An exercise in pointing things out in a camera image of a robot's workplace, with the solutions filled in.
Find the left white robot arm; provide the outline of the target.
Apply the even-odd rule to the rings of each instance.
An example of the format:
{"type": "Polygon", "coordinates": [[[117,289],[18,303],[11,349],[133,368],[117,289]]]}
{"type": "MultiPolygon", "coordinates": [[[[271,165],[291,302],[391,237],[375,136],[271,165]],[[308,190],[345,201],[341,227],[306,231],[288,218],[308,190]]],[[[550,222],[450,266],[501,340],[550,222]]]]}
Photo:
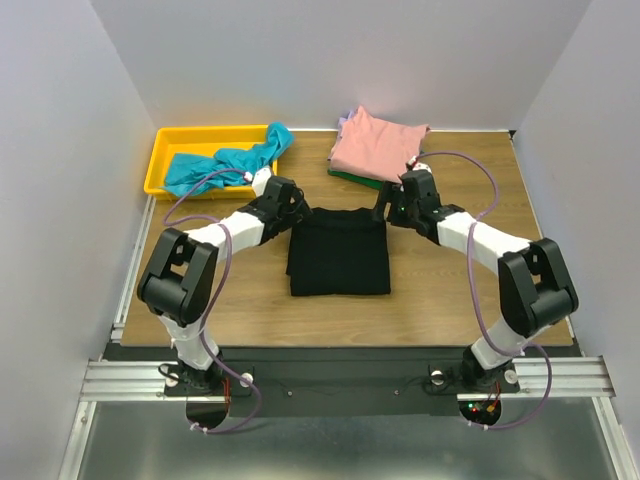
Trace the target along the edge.
{"type": "Polygon", "coordinates": [[[206,322],[229,277],[233,255],[260,246],[311,215],[293,180],[268,172],[253,177],[256,198],[221,220],[190,231],[166,221],[143,271],[137,297],[156,315],[177,351],[178,367],[162,367],[171,386],[215,392],[229,377],[206,322]]]}

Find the lavender folded t-shirt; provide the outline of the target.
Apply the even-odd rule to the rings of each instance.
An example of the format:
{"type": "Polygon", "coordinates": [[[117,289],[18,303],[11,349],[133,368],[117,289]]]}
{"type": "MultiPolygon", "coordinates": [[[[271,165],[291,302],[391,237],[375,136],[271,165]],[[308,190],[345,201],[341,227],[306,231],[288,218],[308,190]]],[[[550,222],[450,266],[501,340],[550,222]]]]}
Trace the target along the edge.
{"type": "Polygon", "coordinates": [[[350,110],[346,115],[341,116],[338,120],[338,137],[341,138],[354,124],[353,118],[356,116],[358,109],[350,110]]]}

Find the black t-shirt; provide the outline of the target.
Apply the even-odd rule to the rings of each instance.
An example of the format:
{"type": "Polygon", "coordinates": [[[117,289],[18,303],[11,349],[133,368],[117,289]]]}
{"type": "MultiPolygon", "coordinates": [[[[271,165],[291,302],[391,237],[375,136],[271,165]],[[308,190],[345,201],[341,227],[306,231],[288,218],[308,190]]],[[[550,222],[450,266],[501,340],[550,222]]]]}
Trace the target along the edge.
{"type": "Polygon", "coordinates": [[[367,208],[315,208],[292,229],[286,274],[294,297],[390,294],[386,223],[367,208]]]}

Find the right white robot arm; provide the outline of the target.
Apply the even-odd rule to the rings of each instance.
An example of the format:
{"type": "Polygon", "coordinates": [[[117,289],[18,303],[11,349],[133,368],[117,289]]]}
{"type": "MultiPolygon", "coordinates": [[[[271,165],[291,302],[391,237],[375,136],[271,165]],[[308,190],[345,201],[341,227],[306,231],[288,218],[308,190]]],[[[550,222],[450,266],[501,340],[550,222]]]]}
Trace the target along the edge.
{"type": "Polygon", "coordinates": [[[556,242],[516,237],[476,220],[457,205],[442,204],[429,168],[408,171],[398,183],[385,181],[373,216],[464,253],[469,269],[477,261],[497,276],[500,317],[491,327],[481,328],[460,366],[461,381],[472,390],[491,384],[536,336],[579,306],[556,242]]]}

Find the yellow plastic bin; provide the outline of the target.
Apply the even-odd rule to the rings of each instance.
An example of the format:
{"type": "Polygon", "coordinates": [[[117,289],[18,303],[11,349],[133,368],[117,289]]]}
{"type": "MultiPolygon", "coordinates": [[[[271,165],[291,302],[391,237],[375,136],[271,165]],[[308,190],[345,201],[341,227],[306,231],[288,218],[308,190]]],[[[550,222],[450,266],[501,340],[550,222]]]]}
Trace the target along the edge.
{"type": "Polygon", "coordinates": [[[266,132],[267,125],[163,127],[156,133],[143,190],[156,200],[175,201],[164,181],[176,153],[211,157],[221,148],[248,150],[263,143],[266,132]]]}

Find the green folded t-shirt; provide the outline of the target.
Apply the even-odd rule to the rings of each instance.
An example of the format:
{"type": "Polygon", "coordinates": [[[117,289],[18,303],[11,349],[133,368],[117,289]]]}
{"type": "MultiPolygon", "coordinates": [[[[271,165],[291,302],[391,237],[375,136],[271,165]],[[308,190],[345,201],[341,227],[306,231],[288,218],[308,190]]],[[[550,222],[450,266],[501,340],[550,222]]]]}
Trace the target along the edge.
{"type": "Polygon", "coordinates": [[[347,180],[374,190],[379,190],[382,187],[383,182],[377,179],[371,179],[367,177],[362,177],[358,175],[354,175],[347,172],[336,171],[331,168],[327,169],[327,173],[330,176],[334,176],[343,180],[347,180]]]}

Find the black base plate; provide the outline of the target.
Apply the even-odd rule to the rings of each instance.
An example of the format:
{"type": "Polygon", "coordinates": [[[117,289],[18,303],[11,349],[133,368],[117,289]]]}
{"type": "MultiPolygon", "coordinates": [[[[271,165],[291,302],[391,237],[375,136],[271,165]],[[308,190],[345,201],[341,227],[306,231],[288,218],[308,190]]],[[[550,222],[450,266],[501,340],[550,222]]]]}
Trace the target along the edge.
{"type": "Polygon", "coordinates": [[[514,366],[485,372],[463,347],[225,349],[227,366],[200,372],[182,361],[158,369],[164,393],[192,422],[425,414],[495,421],[519,390],[514,366]]]}

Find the aluminium frame rail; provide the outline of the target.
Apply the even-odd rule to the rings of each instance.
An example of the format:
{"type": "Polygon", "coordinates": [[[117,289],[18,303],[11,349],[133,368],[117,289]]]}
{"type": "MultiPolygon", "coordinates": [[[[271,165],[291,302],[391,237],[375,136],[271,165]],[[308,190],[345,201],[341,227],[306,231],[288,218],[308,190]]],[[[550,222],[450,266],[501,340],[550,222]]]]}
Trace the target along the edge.
{"type": "MultiPolygon", "coordinates": [[[[289,238],[234,257],[212,323],[223,351],[250,348],[463,347],[478,333],[464,264],[417,234],[388,231],[393,292],[295,299],[289,238]]],[[[61,475],[65,479],[613,479],[604,362],[549,348],[554,379],[527,356],[522,388],[502,398],[507,429],[425,414],[256,418],[238,432],[190,431],[185,400],[158,372],[169,350],[110,346],[91,363],[61,475]]]]}

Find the pink folded t-shirt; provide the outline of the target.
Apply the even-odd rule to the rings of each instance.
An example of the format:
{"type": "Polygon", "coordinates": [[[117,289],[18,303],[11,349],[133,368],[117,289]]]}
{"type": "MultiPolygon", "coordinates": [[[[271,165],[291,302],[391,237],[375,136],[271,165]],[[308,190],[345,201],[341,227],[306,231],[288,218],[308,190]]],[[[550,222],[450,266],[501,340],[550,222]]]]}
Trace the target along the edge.
{"type": "Polygon", "coordinates": [[[371,115],[359,106],[354,124],[336,142],[328,155],[329,168],[354,175],[397,182],[406,172],[406,162],[421,152],[430,132],[428,124],[404,125],[371,115]]]}

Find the teal t-shirt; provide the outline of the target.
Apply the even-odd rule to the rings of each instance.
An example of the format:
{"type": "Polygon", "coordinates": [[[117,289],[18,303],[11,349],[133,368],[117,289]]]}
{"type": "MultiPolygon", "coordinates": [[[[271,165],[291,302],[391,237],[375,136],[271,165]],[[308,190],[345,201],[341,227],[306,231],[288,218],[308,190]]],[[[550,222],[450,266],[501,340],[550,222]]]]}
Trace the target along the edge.
{"type": "Polygon", "coordinates": [[[189,192],[195,199],[251,198],[253,191],[243,179],[269,166],[293,144],[294,135],[279,122],[267,125],[266,140],[248,150],[221,148],[213,156],[176,153],[165,176],[164,189],[176,198],[189,192]]]}

